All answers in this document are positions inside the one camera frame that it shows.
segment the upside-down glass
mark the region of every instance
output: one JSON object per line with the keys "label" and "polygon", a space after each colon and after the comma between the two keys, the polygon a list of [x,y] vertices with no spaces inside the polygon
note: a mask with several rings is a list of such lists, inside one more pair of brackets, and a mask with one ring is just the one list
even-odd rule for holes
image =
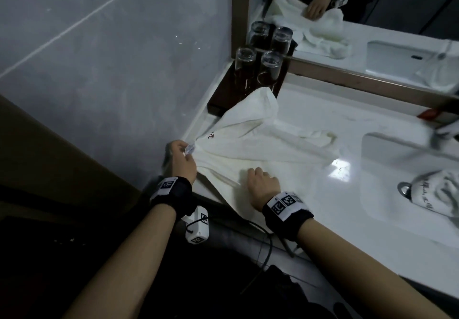
{"label": "upside-down glass", "polygon": [[257,21],[250,28],[249,45],[258,49],[269,47],[269,24]]}
{"label": "upside-down glass", "polygon": [[261,57],[260,72],[257,77],[258,87],[268,87],[272,91],[279,78],[283,57],[278,52],[268,51]]}
{"label": "upside-down glass", "polygon": [[248,47],[239,47],[234,65],[235,84],[243,96],[249,94],[251,80],[255,77],[256,52]]}
{"label": "upside-down glass", "polygon": [[286,55],[290,49],[292,36],[292,29],[285,26],[276,28],[276,30],[274,30],[273,39],[271,40],[271,46],[269,49],[279,52],[282,55]]}

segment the hand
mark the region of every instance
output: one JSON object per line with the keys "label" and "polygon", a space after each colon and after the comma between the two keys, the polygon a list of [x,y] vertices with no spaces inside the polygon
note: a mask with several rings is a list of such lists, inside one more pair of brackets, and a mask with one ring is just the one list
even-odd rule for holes
{"label": "hand", "polygon": [[260,167],[247,171],[247,188],[252,197],[251,204],[259,212],[271,198],[280,193],[279,180],[263,171]]}
{"label": "hand", "polygon": [[172,176],[181,176],[193,184],[196,180],[196,163],[191,154],[183,154],[188,144],[181,140],[170,143],[172,152]]}
{"label": "hand", "polygon": [[330,2],[331,0],[313,0],[303,15],[310,20],[318,20],[324,15]]}

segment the person's left hand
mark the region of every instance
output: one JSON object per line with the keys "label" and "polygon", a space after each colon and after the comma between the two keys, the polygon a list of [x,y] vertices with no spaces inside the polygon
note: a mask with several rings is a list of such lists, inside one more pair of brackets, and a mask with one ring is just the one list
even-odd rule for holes
{"label": "person's left hand", "polygon": [[305,18],[318,20],[330,5],[331,0],[313,0],[303,13]]}
{"label": "person's left hand", "polygon": [[183,154],[188,144],[181,140],[171,142],[170,149],[172,152],[172,176],[181,176],[187,179],[191,184],[194,183],[197,176],[196,163],[191,154]]}

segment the qr code tag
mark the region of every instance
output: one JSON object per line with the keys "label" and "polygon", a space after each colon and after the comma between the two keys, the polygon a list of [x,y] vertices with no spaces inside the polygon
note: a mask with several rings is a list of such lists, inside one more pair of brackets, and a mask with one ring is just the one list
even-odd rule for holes
{"label": "qr code tag", "polygon": [[192,154],[195,151],[195,144],[191,143],[185,148],[185,156],[187,154]]}

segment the sink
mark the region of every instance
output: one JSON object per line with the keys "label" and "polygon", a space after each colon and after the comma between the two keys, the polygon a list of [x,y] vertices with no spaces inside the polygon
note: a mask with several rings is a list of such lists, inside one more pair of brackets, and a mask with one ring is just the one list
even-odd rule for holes
{"label": "sink", "polygon": [[459,159],[412,143],[370,133],[362,140],[360,202],[372,218],[459,248],[459,218],[449,218],[411,203],[397,185],[447,168]]}
{"label": "sink", "polygon": [[380,41],[367,44],[366,72],[377,77],[429,88],[416,72],[434,52]]}

